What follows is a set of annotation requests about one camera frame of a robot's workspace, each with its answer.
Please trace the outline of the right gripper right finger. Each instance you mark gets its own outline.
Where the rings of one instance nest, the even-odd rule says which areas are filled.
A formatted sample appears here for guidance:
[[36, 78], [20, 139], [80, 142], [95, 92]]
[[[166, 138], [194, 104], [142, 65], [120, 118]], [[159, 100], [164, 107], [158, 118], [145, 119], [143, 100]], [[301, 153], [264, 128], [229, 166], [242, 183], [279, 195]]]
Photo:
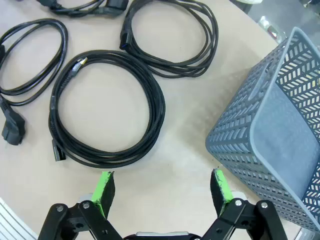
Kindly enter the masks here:
[[202, 240], [229, 240], [236, 229], [246, 230], [252, 240], [286, 240], [288, 237], [270, 200], [256, 204], [234, 197], [220, 169], [213, 169], [210, 192], [217, 219], [201, 237]]

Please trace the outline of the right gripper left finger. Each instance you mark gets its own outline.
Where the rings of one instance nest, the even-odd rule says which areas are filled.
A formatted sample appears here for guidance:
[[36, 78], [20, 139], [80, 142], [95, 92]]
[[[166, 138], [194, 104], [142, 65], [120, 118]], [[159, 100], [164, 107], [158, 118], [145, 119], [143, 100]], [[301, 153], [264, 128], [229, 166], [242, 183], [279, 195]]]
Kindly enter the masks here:
[[115, 196], [114, 172], [104, 171], [90, 199], [73, 207], [53, 204], [45, 218], [39, 240], [75, 240], [80, 232], [90, 232], [95, 240], [121, 240], [108, 221]]

